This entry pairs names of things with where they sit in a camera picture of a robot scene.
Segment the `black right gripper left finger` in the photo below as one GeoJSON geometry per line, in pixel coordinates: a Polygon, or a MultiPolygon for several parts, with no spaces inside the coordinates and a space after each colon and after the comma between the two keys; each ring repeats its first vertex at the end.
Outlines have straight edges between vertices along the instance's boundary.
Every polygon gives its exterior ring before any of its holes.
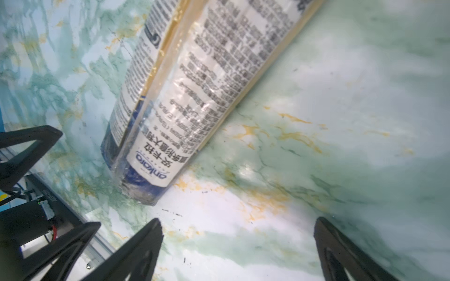
{"type": "Polygon", "coordinates": [[[150,281],[155,272],[164,235],[155,218],[103,262],[86,281],[150,281]]]}

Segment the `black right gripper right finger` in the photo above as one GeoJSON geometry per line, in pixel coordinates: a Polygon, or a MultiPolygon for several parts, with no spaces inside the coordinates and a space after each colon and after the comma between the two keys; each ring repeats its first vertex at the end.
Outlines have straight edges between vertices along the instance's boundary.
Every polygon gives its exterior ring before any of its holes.
{"type": "Polygon", "coordinates": [[[314,227],[314,239],[326,281],[395,281],[368,254],[325,217],[319,217],[314,227]]]}

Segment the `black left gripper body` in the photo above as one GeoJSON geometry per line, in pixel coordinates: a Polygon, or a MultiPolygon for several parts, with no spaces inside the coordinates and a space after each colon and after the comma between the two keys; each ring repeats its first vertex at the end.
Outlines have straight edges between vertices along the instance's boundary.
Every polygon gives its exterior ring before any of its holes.
{"type": "Polygon", "coordinates": [[[1,280],[19,281],[19,263],[28,257],[22,250],[25,244],[51,231],[55,233],[49,243],[58,238],[56,227],[42,208],[43,200],[41,197],[1,212],[1,280]]]}

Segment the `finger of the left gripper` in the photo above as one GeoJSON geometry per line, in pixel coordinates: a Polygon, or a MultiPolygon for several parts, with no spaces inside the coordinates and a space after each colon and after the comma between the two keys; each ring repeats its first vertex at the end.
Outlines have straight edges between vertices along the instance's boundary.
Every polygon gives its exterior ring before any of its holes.
{"type": "Polygon", "coordinates": [[[1,190],[9,192],[14,185],[55,145],[63,132],[50,126],[37,126],[1,133],[1,148],[30,142],[12,159],[1,163],[1,190]]]}
{"type": "Polygon", "coordinates": [[[19,280],[30,281],[50,265],[42,280],[65,281],[100,227],[100,222],[86,222],[23,259],[19,263],[19,280]]]}

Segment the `clear blue spaghetti package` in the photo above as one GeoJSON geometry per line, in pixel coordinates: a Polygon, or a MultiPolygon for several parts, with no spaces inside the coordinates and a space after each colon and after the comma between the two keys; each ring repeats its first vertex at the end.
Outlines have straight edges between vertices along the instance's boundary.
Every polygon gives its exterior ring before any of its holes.
{"type": "Polygon", "coordinates": [[[101,144],[124,194],[153,206],[321,1],[154,1],[101,144]]]}

